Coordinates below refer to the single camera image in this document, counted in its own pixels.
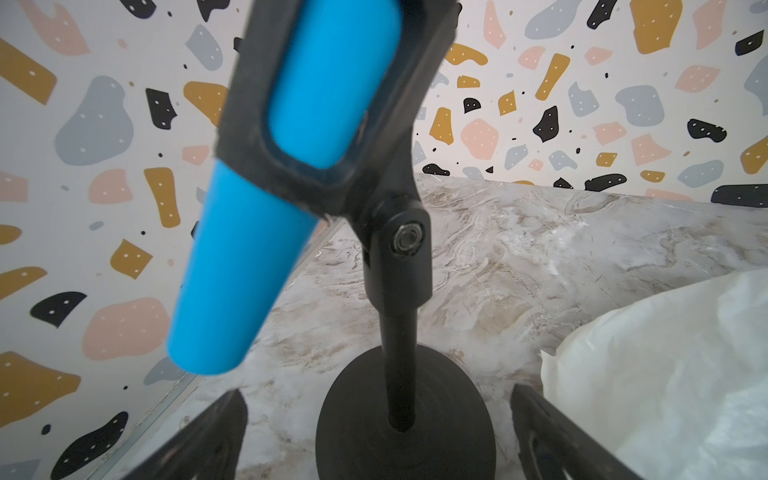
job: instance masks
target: blue microphone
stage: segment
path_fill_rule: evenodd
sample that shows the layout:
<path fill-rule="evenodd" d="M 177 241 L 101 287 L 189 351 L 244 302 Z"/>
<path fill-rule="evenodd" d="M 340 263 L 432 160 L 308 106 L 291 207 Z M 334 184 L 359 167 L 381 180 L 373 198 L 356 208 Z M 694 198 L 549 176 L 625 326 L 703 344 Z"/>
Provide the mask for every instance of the blue microphone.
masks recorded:
<path fill-rule="evenodd" d="M 306 0 L 268 107 L 275 144 L 315 168 L 336 164 L 401 32 L 398 0 Z M 201 375 L 237 367 L 317 222 L 217 161 L 170 328 L 171 359 Z"/>

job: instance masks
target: terrazzo wall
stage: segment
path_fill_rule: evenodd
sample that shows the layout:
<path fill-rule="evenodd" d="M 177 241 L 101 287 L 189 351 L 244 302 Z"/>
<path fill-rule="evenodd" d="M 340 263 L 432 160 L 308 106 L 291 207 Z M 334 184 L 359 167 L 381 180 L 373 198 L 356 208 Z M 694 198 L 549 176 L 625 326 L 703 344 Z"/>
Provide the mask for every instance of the terrazzo wall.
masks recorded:
<path fill-rule="evenodd" d="M 766 0 L 463 0 L 416 171 L 768 207 Z"/>
<path fill-rule="evenodd" d="M 250 2 L 0 2 L 0 478 L 85 478 L 165 339 Z"/>

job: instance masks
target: metal screw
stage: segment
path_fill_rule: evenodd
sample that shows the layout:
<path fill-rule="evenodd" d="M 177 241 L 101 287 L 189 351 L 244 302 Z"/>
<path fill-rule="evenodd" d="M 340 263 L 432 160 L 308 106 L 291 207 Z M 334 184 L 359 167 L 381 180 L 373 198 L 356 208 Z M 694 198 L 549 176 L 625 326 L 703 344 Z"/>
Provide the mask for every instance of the metal screw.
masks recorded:
<path fill-rule="evenodd" d="M 424 240 L 424 228 L 418 222 L 401 225 L 392 237 L 392 249 L 400 255 L 413 255 Z"/>

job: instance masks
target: gray shape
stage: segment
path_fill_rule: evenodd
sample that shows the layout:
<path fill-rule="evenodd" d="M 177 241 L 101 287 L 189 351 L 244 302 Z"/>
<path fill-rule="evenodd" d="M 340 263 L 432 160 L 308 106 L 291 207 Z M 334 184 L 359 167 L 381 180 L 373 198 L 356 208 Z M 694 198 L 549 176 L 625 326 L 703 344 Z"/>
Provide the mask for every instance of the gray shape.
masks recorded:
<path fill-rule="evenodd" d="M 578 164 L 574 162 L 564 151 L 558 150 L 549 156 L 549 163 L 555 170 L 562 170 L 563 168 L 570 167 L 576 170 Z"/>
<path fill-rule="evenodd" d="M 568 89 L 568 98 L 571 99 L 571 110 L 577 117 L 586 117 L 593 111 L 600 108 L 597 98 L 594 97 L 592 90 L 581 90 L 578 82 L 575 81 Z"/>
<path fill-rule="evenodd" d="M 763 13 L 766 10 L 768 10 L 768 0 L 760 0 L 750 5 L 750 12 L 752 13 Z"/>
<path fill-rule="evenodd" d="M 448 77 L 443 75 L 440 72 L 437 72 L 435 74 L 435 77 L 432 79 L 432 83 L 429 85 L 430 88 L 437 87 L 438 84 L 448 84 Z"/>
<path fill-rule="evenodd" d="M 471 178 L 473 180 L 485 180 L 485 177 L 482 176 L 482 172 L 477 167 L 464 167 L 464 175 L 467 176 L 467 178 Z"/>
<path fill-rule="evenodd" d="M 411 149 L 411 158 L 414 165 L 419 164 L 427 159 L 427 156 L 424 153 L 424 149 L 418 141 L 413 144 L 413 149 Z"/>
<path fill-rule="evenodd" d="M 161 380 L 178 380 L 184 376 L 184 371 L 176 366 L 169 356 L 155 363 L 152 370 L 144 377 L 145 385 L 152 385 Z"/>
<path fill-rule="evenodd" d="M 627 112 L 627 121 L 635 127 L 653 127 L 664 119 L 659 92 L 650 85 L 627 87 L 616 94 L 616 101 Z"/>
<path fill-rule="evenodd" d="M 520 160 L 528 156 L 528 147 L 520 145 L 519 147 L 512 147 L 507 150 L 507 157 L 504 160 L 504 168 L 511 169 L 515 165 L 520 163 Z"/>
<path fill-rule="evenodd" d="M 768 55 L 757 62 L 744 82 L 744 90 L 754 93 L 763 104 L 763 116 L 768 115 Z"/>
<path fill-rule="evenodd" d="M 197 60 L 210 71 L 218 70 L 224 62 L 224 55 L 221 53 L 219 43 L 202 25 L 194 28 L 185 45 L 197 57 Z"/>
<path fill-rule="evenodd" d="M 528 21 L 525 36 L 531 40 L 557 37 L 571 26 L 580 3 L 581 0 L 557 0 Z"/>
<path fill-rule="evenodd" d="M 723 162 L 712 160 L 703 164 L 691 165 L 677 176 L 688 187 L 696 188 L 714 182 L 723 174 Z"/>
<path fill-rule="evenodd" d="M 23 462 L 0 465 L 2 480 L 32 480 L 38 470 L 40 460 L 25 460 Z"/>
<path fill-rule="evenodd" d="M 202 188 L 198 187 L 197 192 L 195 192 L 195 198 L 197 198 L 197 201 L 200 202 L 200 205 L 205 205 L 205 196 L 208 195 L 208 192 L 203 190 Z"/>
<path fill-rule="evenodd" d="M 125 90 L 117 80 L 93 79 L 80 106 L 56 134 L 61 161 L 83 167 L 115 157 L 131 146 L 134 125 L 123 108 Z"/>

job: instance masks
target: marble countertop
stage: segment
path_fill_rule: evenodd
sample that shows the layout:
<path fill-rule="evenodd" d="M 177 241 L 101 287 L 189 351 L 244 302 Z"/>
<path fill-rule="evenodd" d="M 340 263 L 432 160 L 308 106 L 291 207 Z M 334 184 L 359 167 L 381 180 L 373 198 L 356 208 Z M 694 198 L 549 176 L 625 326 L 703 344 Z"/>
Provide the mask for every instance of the marble countertop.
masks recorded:
<path fill-rule="evenodd" d="M 434 295 L 419 342 L 475 382 L 497 439 L 496 478 L 523 478 L 509 397 L 541 388 L 539 351 L 610 310 L 733 270 L 768 266 L 768 210 L 417 174 L 432 216 Z M 240 480 L 317 478 L 320 407 L 342 368 L 378 344 L 362 254 L 342 226 L 283 291 L 246 361 L 205 379 L 135 460 L 228 389 L 249 424 Z"/>

